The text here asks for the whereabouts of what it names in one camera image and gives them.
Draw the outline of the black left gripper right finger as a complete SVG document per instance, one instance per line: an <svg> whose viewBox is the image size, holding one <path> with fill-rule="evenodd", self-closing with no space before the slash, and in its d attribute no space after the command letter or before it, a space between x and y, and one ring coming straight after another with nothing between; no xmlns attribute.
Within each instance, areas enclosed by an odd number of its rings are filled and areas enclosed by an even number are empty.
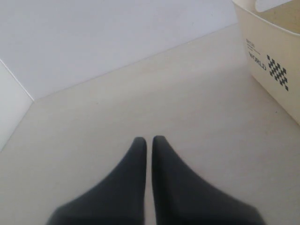
<svg viewBox="0 0 300 225"><path fill-rule="evenodd" d="M164 136L152 142L152 188L158 225L260 225L258 210L195 173Z"/></svg>

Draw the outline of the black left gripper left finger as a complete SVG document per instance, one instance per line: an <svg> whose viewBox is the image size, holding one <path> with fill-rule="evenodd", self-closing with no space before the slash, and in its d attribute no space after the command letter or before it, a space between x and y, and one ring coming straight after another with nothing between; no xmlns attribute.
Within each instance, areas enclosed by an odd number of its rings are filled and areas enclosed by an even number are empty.
<svg viewBox="0 0 300 225"><path fill-rule="evenodd" d="M95 187L57 208L49 225L143 225L147 143L136 137L124 158Z"/></svg>

